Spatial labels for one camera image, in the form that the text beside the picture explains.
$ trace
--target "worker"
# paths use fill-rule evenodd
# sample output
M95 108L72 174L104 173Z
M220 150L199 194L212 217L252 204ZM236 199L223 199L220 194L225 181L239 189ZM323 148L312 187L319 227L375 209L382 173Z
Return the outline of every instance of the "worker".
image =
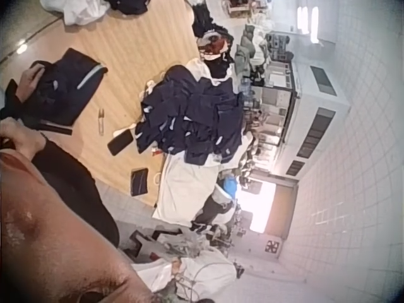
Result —
M1 110L0 301L160 302L116 249L116 224L87 169L11 118L41 70L24 72Z

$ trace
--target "bright window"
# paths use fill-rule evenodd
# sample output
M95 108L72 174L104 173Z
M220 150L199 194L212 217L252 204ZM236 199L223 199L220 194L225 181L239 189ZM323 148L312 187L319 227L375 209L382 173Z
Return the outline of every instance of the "bright window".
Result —
M299 6L297 8L297 29L301 30L302 29L302 8Z
M237 190L237 202L242 210L252 213L250 229L254 232L263 233L270 217L273 197L275 196L276 184L263 182L259 194L251 194L247 191Z
M310 40L312 43L318 43L318 7L312 9L311 11L311 33Z
M307 35L309 33L309 11L307 6L302 8L302 33Z

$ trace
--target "smartphone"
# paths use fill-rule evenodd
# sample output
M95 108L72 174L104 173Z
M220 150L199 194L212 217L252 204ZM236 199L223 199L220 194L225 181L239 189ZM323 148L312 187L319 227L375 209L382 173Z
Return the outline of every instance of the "smartphone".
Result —
M125 147L133 142L133 135L130 129L125 130L108 143L108 149L113 156L123 151Z

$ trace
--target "black wallet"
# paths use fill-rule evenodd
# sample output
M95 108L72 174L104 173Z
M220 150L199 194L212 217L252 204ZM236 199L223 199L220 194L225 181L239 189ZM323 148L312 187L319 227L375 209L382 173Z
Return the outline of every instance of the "black wallet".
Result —
M133 170L131 172L131 196L140 196L147 194L147 175L148 169Z

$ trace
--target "black garment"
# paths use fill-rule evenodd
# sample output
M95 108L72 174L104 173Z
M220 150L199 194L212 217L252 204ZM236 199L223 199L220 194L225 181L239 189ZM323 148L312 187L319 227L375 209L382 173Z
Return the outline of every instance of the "black garment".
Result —
M17 89L17 83L10 81L5 91L4 107L0 109L0 120L7 117L18 119L22 112L23 104L20 99L15 95Z
M111 8L124 15L141 15L147 12L150 0L107 0Z
M216 216L221 213L226 213L233 207L233 202L228 203L226 206L218 204L211 196L206 200L202 208L202 214L198 215L194 222L198 224L211 224Z
M14 119L21 119L24 122L24 125L31 129L37 129L40 131L53 131L55 133L61 134L72 134L72 130L69 128L61 128L55 125L48 125L41 123L39 118L25 116L24 106L18 97L15 95L17 89L17 83L14 80L11 80L8 83L6 92L5 92L5 105L2 109L0 109L0 120L5 119L7 117L12 117Z
M140 153L156 141L165 153L185 150L185 162L203 165L210 153L230 161L241 144L243 103L231 79L214 86L173 66L141 106L144 121L135 129Z
M68 49L55 63L35 61L45 66L45 73L37 89L23 104L23 115L43 119L56 124L72 126L99 84L108 72L100 68L85 84L79 84L100 63L74 49Z
M118 227L83 164L49 140L32 163L72 211L118 247Z
M225 58L229 63L233 63L234 60L230 55L230 51L233 46L234 37L229 34L229 31L213 22L213 18L210 16L210 12L206 3L197 4L192 7L194 11L194 23L192 29L195 37L203 38L206 32L214 31L219 33L223 38L227 40L229 45L228 51L225 53Z
M227 75L227 70L230 67L230 62L226 59L226 55L222 54L219 58L214 60L203 61L209 68L210 74L213 79L223 79Z

